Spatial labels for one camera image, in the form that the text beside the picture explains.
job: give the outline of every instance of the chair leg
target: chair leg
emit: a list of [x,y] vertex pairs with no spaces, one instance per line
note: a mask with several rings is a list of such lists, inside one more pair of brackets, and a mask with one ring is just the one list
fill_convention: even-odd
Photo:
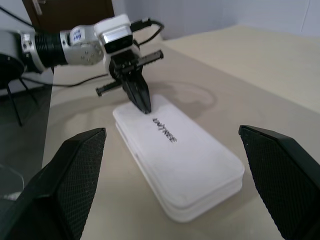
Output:
[[6,90],[8,92],[9,99],[10,99],[12,105],[13,105],[13,109],[14,109],[16,120],[18,121],[19,126],[22,127],[22,122],[21,122],[21,119],[20,119],[20,116],[19,116],[19,113],[18,113],[18,110],[17,110],[17,106],[15,104],[14,98],[13,98],[13,96],[11,94],[10,87],[9,87],[8,84],[5,87],[6,87]]
[[29,90],[29,88],[27,87],[27,85],[25,84],[25,82],[22,80],[22,78],[19,78],[19,81],[21,82],[21,84],[24,86],[25,91],[30,95],[30,97],[32,98],[32,100],[35,102],[35,104],[39,107],[38,101],[36,99],[36,97],[33,95],[33,93]]

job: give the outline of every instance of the gray floor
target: gray floor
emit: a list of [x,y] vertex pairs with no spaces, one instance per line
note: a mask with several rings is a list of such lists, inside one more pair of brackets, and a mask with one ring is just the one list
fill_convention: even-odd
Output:
[[41,169],[44,154],[51,89],[34,89],[39,107],[29,95],[18,93],[14,101],[20,127],[8,98],[0,98],[0,196],[20,192]]

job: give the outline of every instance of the cable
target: cable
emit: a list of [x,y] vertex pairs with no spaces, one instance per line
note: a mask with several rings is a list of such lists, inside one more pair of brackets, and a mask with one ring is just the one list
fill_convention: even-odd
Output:
[[79,86],[81,84],[84,84],[86,82],[89,82],[91,80],[102,78],[102,77],[106,77],[106,76],[109,76],[109,74],[105,73],[105,74],[102,74],[102,75],[97,75],[97,76],[88,78],[86,80],[80,81],[80,82],[75,83],[75,84],[52,84],[52,83],[47,83],[47,82],[43,82],[43,81],[34,80],[34,79],[31,79],[31,78],[28,78],[28,77],[25,77],[25,76],[22,76],[21,78],[23,80],[26,80],[26,81],[29,81],[29,82],[32,82],[32,83],[43,84],[43,85],[46,85],[46,86],[72,88],[72,87],[77,87],[77,86]]
[[27,26],[29,26],[29,27],[31,27],[31,28],[34,28],[34,30],[36,30],[37,32],[44,32],[44,30],[42,30],[41,28],[39,28],[39,27],[37,27],[37,26],[34,26],[34,25],[32,25],[31,23],[23,20],[22,18],[14,15],[13,13],[9,12],[9,11],[8,11],[7,9],[5,9],[4,7],[0,6],[0,10],[1,10],[2,12],[4,12],[4,13],[8,14],[8,15],[11,16],[12,18],[14,18],[15,20],[17,20],[17,21],[19,21],[19,22],[21,22],[21,23],[23,23],[23,24],[25,24],[25,25],[27,25]]
[[151,37],[149,37],[147,40],[145,40],[143,42],[140,42],[138,44],[138,47],[143,45],[143,44],[146,44],[146,43],[150,42],[152,39],[154,39],[165,28],[165,26],[161,22],[158,22],[156,20],[150,20],[150,22],[151,22],[151,24],[158,25],[159,29]]

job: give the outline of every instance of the table surface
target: table surface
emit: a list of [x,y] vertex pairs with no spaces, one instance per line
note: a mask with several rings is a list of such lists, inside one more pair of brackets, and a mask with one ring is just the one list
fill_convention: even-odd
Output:
[[[313,62],[319,50],[310,47],[316,44],[237,26],[142,49],[144,54],[164,53],[163,60],[143,69],[151,94],[164,95],[245,166],[239,193],[185,224],[165,215],[116,129],[112,111],[128,101],[126,94],[118,89],[97,97],[95,88],[110,81],[107,77],[54,88],[43,166],[66,139],[93,128],[107,131],[82,239],[281,240],[255,189],[238,128],[252,125],[289,135],[314,158],[320,156],[320,106],[314,89],[320,82],[315,79],[320,61]],[[54,83],[75,83],[104,72],[102,64],[57,67]]]

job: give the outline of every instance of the white box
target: white box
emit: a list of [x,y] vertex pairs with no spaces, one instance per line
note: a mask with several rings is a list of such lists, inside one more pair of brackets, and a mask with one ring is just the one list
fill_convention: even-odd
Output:
[[161,95],[152,113],[129,102],[116,126],[164,211],[185,223],[237,193],[245,168],[225,146]]

